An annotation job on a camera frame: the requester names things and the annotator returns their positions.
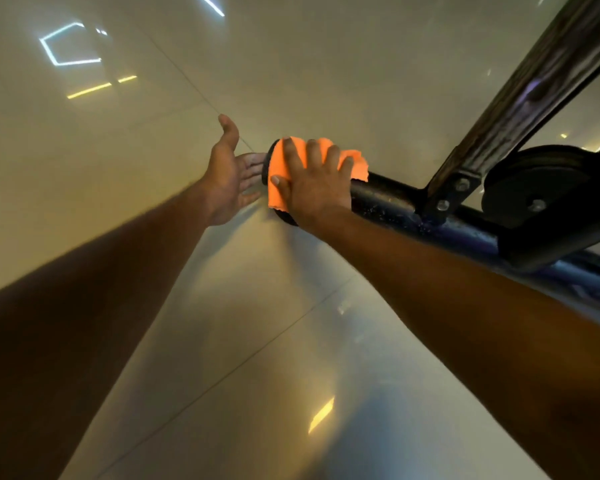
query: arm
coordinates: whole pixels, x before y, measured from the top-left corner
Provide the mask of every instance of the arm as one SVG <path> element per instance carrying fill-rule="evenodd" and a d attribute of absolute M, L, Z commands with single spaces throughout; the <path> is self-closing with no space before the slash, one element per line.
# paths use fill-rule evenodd
<path fill-rule="evenodd" d="M 209 225 L 258 195 L 264 154 L 224 135 L 204 177 L 0 290 L 0 478 L 57 478 Z"/>
<path fill-rule="evenodd" d="M 352 162 L 273 176 L 300 227 L 368 279 L 402 322 L 556 480 L 600 478 L 600 327 L 558 301 L 351 212 Z"/>

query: tiled floor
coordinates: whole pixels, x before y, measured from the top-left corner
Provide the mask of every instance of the tiled floor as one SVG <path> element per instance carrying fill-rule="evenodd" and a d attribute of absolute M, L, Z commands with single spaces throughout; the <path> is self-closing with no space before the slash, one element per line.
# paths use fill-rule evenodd
<path fill-rule="evenodd" d="M 219 112 L 240 152 L 328 136 L 425 185 L 564 1 L 0 0 L 0 287 L 199 177 Z M 533 144 L 562 133 L 600 144 L 600 80 Z M 543 474 L 259 201 L 205 234 L 63 478 L 98 476 Z"/>

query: microfiber towel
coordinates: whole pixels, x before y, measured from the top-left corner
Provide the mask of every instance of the microfiber towel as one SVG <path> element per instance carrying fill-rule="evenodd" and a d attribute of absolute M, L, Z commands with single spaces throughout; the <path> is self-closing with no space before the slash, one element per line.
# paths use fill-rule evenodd
<path fill-rule="evenodd" d="M 300 160 L 302 160 L 302 164 L 306 168 L 306 142 L 302 138 L 296 138 L 294 136 L 291 137 L 291 140 L 296 145 L 296 151 L 298 152 L 298 156 Z M 333 145 L 333 142 L 327 138 L 320 138 L 317 140 L 320 145 L 320 152 L 322 154 L 322 161 L 327 158 L 327 150 L 330 146 Z M 353 170 L 351 171 L 351 177 L 356 180 L 362 180 L 364 182 L 369 179 L 369 165 L 367 161 L 362 157 L 362 153 L 358 150 L 342 150 L 340 151 L 340 163 L 338 163 L 338 168 L 342 165 L 342 162 L 346 157 L 353 158 Z M 284 210 L 287 212 L 287 206 L 285 202 L 282 200 L 282 196 L 278 191 L 278 188 L 271 183 L 271 177 L 274 175 L 279 175 L 280 177 L 285 177 L 288 180 L 291 180 L 289 176 L 289 170 L 287 169 L 287 165 L 285 163 L 285 157 L 282 151 L 282 138 L 275 145 L 273 152 L 271 154 L 271 161 L 269 163 L 269 206 L 272 209 Z"/>

